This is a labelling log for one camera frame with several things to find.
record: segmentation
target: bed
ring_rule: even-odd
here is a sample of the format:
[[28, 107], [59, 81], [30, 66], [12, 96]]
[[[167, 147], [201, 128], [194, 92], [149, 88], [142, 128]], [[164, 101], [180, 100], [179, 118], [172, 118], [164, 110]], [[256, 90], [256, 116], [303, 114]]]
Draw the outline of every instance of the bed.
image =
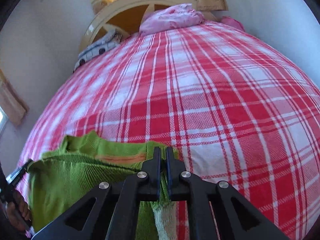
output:
[[[95, 130], [117, 142], [176, 147], [202, 179], [229, 181], [290, 239], [320, 214], [320, 91], [289, 59], [215, 22], [135, 34], [151, 11], [195, 0], [117, 0], [97, 15], [80, 50], [116, 27], [119, 47], [81, 66], [36, 122], [18, 165]], [[19, 184], [27, 197], [28, 177]], [[177, 239], [188, 239], [186, 203]]]

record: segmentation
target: green knit sweater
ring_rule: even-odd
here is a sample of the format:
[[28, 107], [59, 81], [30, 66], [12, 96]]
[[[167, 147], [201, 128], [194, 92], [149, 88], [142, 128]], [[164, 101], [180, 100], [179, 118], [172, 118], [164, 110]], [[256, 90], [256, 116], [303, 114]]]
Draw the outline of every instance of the green knit sweater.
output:
[[[43, 154], [41, 160], [28, 168], [34, 230], [37, 232], [56, 219], [100, 182], [123, 181], [140, 171], [143, 160], [152, 159], [156, 146], [162, 149], [162, 158], [165, 158], [166, 146], [153, 141], [110, 142], [95, 131], [83, 137], [66, 136], [60, 148]], [[159, 235], [169, 234], [155, 216], [173, 208], [165, 175], [161, 174], [160, 201], [140, 203], [136, 239], [157, 240]]]

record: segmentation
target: headboard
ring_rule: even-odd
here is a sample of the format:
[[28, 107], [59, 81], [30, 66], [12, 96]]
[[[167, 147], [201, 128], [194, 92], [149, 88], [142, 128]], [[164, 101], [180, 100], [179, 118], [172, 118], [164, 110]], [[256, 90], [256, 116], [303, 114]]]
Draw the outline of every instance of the headboard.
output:
[[[103, 8], [85, 32], [79, 51], [103, 37], [108, 30], [116, 28], [124, 38], [139, 31], [145, 14], [168, 8], [172, 5], [191, 3], [196, 8], [196, 0], [116, 0]], [[210, 12], [202, 12], [207, 20], [215, 21]]]

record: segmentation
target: human hand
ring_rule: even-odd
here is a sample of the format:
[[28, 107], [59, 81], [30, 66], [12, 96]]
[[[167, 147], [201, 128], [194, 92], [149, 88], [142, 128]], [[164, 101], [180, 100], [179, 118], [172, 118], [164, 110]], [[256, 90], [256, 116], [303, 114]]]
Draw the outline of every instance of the human hand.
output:
[[[28, 204], [24, 201], [23, 197], [21, 196], [21, 194], [18, 191], [15, 191], [13, 193], [13, 196], [17, 202], [17, 204], [19, 205], [19, 211], [22, 215], [22, 217], [25, 220], [31, 220], [31, 211], [28, 207]], [[24, 225], [24, 223], [18, 219], [15, 215], [15, 205], [13, 202], [10, 202], [7, 204], [6, 207], [6, 212], [7, 212], [7, 217], [9, 222], [19, 231], [25, 231], [26, 227]]]

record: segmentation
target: triangular cutout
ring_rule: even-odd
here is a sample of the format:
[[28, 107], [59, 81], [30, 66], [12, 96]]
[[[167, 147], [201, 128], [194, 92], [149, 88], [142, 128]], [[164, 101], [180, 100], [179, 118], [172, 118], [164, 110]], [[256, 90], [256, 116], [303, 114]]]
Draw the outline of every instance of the triangular cutout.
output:
[[84, 227], [85, 222], [87, 221], [87, 218], [89, 217], [89, 214], [95, 202], [96, 198], [90, 198], [82, 207], [80, 207], [66, 219], [66, 225], [78, 231], [81, 231]]
[[251, 228], [260, 224], [259, 220], [255, 218], [235, 197], [231, 198], [233, 207], [236, 210], [240, 224], [245, 231], [249, 231]]

